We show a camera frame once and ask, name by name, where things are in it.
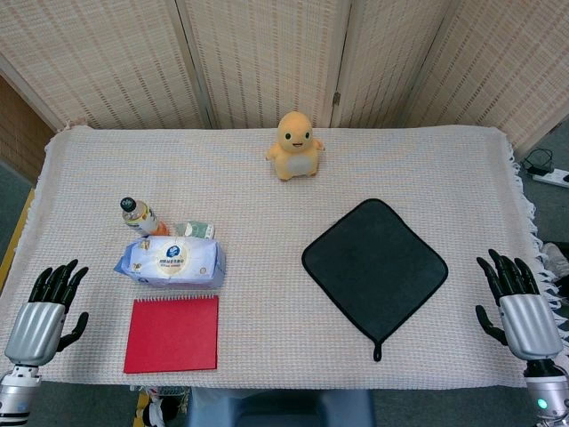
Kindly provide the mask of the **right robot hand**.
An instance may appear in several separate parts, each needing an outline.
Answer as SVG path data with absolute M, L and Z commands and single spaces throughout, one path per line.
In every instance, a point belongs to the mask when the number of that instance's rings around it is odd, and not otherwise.
M 498 309 L 501 326 L 489 319 L 485 307 L 477 305 L 475 313 L 483 331 L 507 346 L 518 359 L 535 361 L 554 359 L 563 343 L 548 301 L 529 266 L 521 259 L 488 250 L 492 259 L 482 257 L 477 263 L 483 270 Z

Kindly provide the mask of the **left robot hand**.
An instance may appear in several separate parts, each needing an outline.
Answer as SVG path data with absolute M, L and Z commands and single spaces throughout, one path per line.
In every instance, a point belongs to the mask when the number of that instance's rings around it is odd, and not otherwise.
M 77 289 L 88 269 L 78 269 L 74 259 L 57 268 L 49 267 L 37 277 L 28 300 L 21 306 L 4 355 L 17 366 L 40 367 L 56 353 L 78 341 L 87 327 L 89 313 L 79 315 L 75 327 L 63 334 Z

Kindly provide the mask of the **black and yellow cloth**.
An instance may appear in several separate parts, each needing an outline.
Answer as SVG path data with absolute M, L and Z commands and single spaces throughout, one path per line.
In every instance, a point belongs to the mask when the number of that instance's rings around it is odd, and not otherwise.
M 341 313 L 382 345 L 448 277 L 445 260 L 378 198 L 359 203 L 303 251 L 304 270 Z

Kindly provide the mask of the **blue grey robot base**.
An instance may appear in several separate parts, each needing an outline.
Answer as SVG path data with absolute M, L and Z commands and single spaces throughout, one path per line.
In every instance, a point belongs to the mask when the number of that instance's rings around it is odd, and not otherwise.
M 186 427 L 375 427 L 368 390 L 194 388 Z

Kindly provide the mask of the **red spiral notebook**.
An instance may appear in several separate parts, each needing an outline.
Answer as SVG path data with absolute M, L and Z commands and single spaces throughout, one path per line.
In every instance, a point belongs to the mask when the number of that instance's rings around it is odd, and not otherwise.
M 124 357 L 126 374 L 217 368 L 219 298 L 136 299 Z

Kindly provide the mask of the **white power strip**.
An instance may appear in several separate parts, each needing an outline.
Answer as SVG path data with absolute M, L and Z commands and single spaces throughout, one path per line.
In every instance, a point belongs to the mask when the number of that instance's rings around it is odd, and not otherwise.
M 551 173 L 534 174 L 533 180 L 541 183 L 569 189 L 569 171 L 555 168 Z

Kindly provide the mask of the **black white items under table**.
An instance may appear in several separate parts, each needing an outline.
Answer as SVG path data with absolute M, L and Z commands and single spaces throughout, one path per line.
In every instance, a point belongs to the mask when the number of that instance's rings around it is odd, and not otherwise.
M 187 418 L 190 388 L 132 386 L 138 393 L 132 427 L 182 426 Z

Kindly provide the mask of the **drink bottle with black cap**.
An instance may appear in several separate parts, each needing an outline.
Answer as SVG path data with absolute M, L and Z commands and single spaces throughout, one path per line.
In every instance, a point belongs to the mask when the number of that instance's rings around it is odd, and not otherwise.
M 120 201 L 124 223 L 142 236 L 169 236 L 165 223 L 157 218 L 148 204 L 131 197 Z

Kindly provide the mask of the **blue white tissue pack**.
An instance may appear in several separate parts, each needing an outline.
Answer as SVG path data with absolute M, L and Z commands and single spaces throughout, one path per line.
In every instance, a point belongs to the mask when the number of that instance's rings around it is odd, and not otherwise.
M 114 271 L 156 288 L 220 288 L 226 255 L 214 239 L 148 236 L 128 245 Z

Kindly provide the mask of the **small green white packet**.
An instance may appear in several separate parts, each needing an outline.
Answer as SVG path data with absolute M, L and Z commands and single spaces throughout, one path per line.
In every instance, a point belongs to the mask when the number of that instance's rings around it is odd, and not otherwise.
M 174 228 L 176 235 L 181 237 L 213 239 L 215 233 L 214 226 L 208 222 L 178 222 L 174 225 Z

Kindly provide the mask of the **white woven tablecloth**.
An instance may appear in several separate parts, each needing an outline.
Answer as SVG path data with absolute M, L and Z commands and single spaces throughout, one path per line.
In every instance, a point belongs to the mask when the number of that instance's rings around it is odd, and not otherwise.
M 498 321 L 477 257 L 523 259 L 542 292 L 533 206 L 507 136 L 448 125 L 319 129 L 317 175 L 278 180 L 265 155 L 273 129 L 94 130 L 76 126 L 46 146 L 44 167 L 0 294 L 0 375 L 20 306 L 39 273 L 78 260 L 88 268 L 65 323 L 82 312 L 82 338 L 43 367 L 50 381 L 221 388 L 455 389 L 524 385 L 525 364 L 486 335 L 475 308 Z M 209 222 L 226 256 L 219 292 L 218 366 L 128 375 L 124 356 L 137 299 L 172 292 L 115 272 L 136 233 L 122 197 L 144 200 L 169 224 Z M 303 250 L 368 198 L 391 206 L 445 261 L 449 275 L 389 337 L 381 361 L 304 270 Z

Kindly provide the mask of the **orange plush dinosaur toy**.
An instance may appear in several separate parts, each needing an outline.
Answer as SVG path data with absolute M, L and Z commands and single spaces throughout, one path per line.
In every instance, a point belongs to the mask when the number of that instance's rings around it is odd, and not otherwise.
M 276 142 L 265 158 L 273 164 L 279 180 L 289 181 L 295 177 L 316 175 L 320 151 L 325 151 L 325 146 L 314 137 L 309 118 L 298 111 L 291 111 L 280 120 Z

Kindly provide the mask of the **woven folding screen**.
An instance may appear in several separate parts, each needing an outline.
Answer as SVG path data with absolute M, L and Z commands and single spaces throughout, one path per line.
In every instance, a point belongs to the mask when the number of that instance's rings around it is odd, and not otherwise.
M 0 70 L 52 126 L 481 125 L 569 118 L 569 0 L 0 0 Z

